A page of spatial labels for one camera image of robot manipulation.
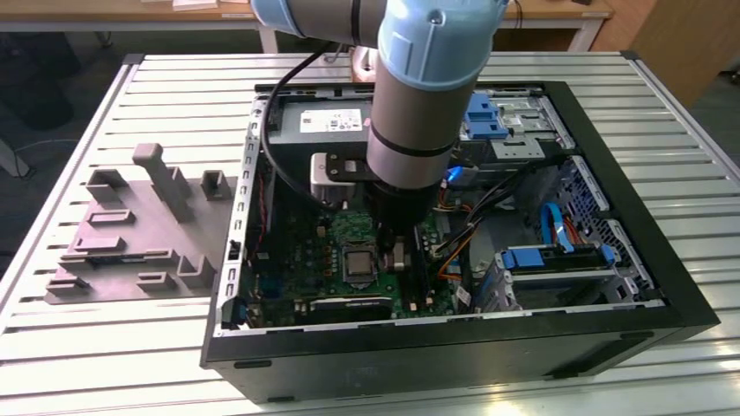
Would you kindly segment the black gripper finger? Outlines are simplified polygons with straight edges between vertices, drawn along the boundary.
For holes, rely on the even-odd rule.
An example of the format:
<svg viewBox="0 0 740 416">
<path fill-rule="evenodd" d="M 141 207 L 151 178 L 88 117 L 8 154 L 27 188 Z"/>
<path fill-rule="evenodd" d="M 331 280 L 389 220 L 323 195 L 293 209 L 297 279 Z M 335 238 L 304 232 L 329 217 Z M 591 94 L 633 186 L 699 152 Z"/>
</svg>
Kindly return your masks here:
<svg viewBox="0 0 740 416">
<path fill-rule="evenodd" d="M 413 233 L 405 230 L 404 233 L 396 236 L 391 251 L 389 251 L 389 271 L 404 272 L 412 267 L 412 254 L 415 242 Z"/>
<path fill-rule="evenodd" d="M 396 244 L 396 235 L 393 229 L 383 223 L 377 223 L 376 229 L 376 246 L 379 258 L 383 258 L 392 250 Z"/>
</svg>

